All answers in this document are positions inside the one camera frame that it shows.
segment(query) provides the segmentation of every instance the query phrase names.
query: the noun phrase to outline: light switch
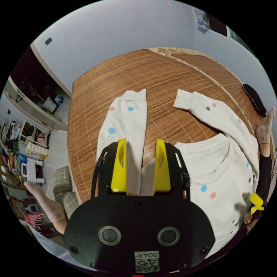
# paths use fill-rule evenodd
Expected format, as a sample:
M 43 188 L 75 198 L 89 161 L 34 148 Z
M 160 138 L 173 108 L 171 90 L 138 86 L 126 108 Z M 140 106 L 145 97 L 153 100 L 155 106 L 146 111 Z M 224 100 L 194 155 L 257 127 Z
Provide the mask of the light switch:
M 48 38 L 47 41 L 45 42 L 46 45 L 52 42 L 52 38 Z

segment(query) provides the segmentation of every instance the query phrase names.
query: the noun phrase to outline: pink dot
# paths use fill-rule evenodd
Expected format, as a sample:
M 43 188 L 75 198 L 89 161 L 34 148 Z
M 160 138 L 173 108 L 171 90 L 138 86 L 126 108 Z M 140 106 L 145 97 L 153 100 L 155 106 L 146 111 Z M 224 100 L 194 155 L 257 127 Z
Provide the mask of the pink dot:
M 216 192 L 211 193 L 211 198 L 214 199 L 216 197 Z

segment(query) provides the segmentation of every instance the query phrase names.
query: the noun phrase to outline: qr code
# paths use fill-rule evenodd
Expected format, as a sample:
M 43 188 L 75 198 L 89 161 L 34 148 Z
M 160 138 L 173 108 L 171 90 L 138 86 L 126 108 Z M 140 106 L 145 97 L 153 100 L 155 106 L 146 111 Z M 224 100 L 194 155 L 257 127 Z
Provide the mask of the qr code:
M 149 273 L 160 271 L 159 259 L 136 259 L 136 272 Z

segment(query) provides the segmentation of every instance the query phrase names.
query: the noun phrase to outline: black sleeve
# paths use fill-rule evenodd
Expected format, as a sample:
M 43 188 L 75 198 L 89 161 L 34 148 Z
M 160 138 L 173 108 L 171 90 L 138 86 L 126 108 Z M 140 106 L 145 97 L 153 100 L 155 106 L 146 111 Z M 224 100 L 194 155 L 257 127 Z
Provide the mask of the black sleeve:
M 260 176 L 259 182 L 256 189 L 256 194 L 263 200 L 263 207 L 266 207 L 267 197 L 271 184 L 271 170 L 272 170 L 272 161 L 271 157 L 260 156 Z M 255 217 L 261 215 L 261 212 L 255 212 Z

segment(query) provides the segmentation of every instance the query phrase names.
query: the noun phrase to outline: sweatshirt sleeve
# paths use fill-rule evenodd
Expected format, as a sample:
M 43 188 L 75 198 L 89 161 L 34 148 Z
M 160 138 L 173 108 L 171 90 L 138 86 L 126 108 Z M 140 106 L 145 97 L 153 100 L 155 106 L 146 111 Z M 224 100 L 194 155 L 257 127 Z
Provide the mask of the sweatshirt sleeve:
M 242 148 L 256 176 L 259 176 L 257 140 L 249 133 L 244 122 L 224 102 L 198 92 L 191 93 L 179 89 L 173 106 L 190 111 L 202 122 L 233 138 Z

